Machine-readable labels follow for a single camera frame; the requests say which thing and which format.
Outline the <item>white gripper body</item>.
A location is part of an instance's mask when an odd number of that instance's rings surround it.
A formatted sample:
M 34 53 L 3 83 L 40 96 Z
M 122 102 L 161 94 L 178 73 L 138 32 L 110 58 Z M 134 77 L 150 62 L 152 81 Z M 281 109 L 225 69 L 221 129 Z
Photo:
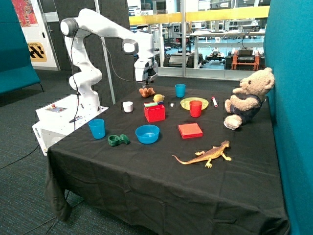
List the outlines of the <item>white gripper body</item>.
M 158 64 L 154 57 L 138 58 L 134 63 L 135 80 L 143 85 L 154 83 L 158 74 Z

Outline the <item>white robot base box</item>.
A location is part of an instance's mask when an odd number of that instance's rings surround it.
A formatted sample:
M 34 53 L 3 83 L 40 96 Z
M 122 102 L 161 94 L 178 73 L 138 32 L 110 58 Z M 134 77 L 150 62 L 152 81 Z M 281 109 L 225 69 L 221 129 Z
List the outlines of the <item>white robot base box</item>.
M 107 110 L 90 106 L 80 95 L 71 94 L 36 110 L 39 121 L 32 126 L 43 154 L 58 141 Z

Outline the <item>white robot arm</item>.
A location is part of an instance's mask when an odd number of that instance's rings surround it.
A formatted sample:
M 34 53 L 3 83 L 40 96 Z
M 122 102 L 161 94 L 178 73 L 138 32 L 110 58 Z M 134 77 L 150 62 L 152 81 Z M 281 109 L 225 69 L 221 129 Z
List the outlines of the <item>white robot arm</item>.
M 131 32 L 87 8 L 82 9 L 75 18 L 62 20 L 60 27 L 72 64 L 81 70 L 71 76 L 69 81 L 71 87 L 81 95 L 81 103 L 85 109 L 95 111 L 100 109 L 98 93 L 91 87 L 102 79 L 102 72 L 93 66 L 84 46 L 84 38 L 90 34 L 122 39 L 124 52 L 138 56 L 134 64 L 137 82 L 147 85 L 157 78 L 158 65 L 154 55 L 152 33 Z

